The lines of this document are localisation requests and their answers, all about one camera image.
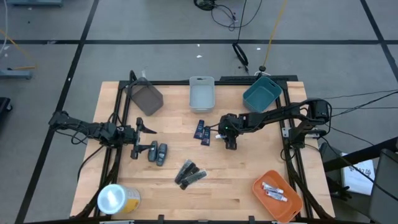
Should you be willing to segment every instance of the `yellow cable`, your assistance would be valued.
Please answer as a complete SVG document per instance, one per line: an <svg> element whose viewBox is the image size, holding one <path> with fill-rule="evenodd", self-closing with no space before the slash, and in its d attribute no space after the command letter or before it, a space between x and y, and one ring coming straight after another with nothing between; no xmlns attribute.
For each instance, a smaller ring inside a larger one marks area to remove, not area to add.
<svg viewBox="0 0 398 224"><path fill-rule="evenodd" d="M284 11L285 11L286 3L287 3L287 0L284 0L284 3L283 3L283 5L282 5L282 9L280 9L278 18L276 19L276 22L275 22L274 29L272 30L271 37L269 38L269 42L268 42L268 46L267 46L266 59L265 59L264 63L262 64L264 67L266 66L266 62L267 62L267 59L268 59L268 54L269 54L269 52L270 52L270 50L271 50L271 43L272 43L272 39L274 38L274 34L275 34L275 31L276 31L276 27L278 26L278 23L279 23L279 21L280 21L280 18L282 17L282 15L283 15L283 13L284 13Z"/></svg>
<svg viewBox="0 0 398 224"><path fill-rule="evenodd" d="M31 62L33 62L35 64L35 66L18 67L18 68L14 68L14 70L27 70L27 69L37 68L36 63L34 62L33 58L29 55L29 53L27 53L25 50L20 48L3 30L0 29L0 33L2 33L5 38L9 39L11 41L11 43L14 44L15 48L17 50L19 50L20 52L22 52L28 60L30 60Z"/></svg>

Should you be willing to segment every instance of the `white paper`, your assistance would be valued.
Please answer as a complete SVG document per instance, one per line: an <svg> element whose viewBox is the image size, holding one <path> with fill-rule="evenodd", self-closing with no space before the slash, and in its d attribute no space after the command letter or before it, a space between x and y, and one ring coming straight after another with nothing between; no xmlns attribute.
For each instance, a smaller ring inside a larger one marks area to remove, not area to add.
<svg viewBox="0 0 398 224"><path fill-rule="evenodd" d="M363 161L354 166L374 180L374 167L372 160ZM349 186L348 191L350 192L365 195L370 195L372 193L373 183L351 166L341 169L341 179L343 187Z"/></svg>

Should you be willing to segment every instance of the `plastic bin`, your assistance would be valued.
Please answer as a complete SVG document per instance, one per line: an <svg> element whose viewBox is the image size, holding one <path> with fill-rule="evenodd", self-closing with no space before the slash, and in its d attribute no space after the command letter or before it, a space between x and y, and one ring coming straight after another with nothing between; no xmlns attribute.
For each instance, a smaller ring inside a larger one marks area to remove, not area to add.
<svg viewBox="0 0 398 224"><path fill-rule="evenodd" d="M266 195L261 184L265 182L284 191L287 202L281 202ZM269 213L278 221L288 223L301 211L303 201L286 180L276 171L270 170L258 178L252 187L253 194L260 200Z"/></svg>
<svg viewBox="0 0 398 224"><path fill-rule="evenodd" d="M243 105L249 111L262 113L281 93L278 84L267 77L261 77L243 93Z"/></svg>
<svg viewBox="0 0 398 224"><path fill-rule="evenodd" d="M189 79L189 107L194 113L209 113L216 105L213 77Z"/></svg>
<svg viewBox="0 0 398 224"><path fill-rule="evenodd" d="M141 77L130 84L130 99L146 116L154 114L163 106L163 95L150 82Z"/></svg>

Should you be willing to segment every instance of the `orange tray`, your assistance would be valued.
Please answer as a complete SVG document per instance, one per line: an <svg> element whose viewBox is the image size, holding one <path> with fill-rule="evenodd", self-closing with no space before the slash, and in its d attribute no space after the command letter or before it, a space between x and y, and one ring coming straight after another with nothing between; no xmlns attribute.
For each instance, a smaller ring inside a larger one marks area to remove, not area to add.
<svg viewBox="0 0 398 224"><path fill-rule="evenodd" d="M287 202L281 202L266 195L266 191L261 188L263 182L282 189ZM291 221L303 207L303 201L297 192L274 170L266 172L255 181L253 193L278 222L287 223Z"/></svg>

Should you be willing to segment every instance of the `yellow can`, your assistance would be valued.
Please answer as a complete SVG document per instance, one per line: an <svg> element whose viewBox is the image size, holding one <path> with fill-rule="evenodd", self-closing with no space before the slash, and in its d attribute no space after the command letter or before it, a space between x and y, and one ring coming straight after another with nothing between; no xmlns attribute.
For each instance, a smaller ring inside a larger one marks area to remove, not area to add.
<svg viewBox="0 0 398 224"><path fill-rule="evenodd" d="M109 184L98 195L97 205L107 215L129 213L135 210L141 201L137 189L119 184Z"/></svg>

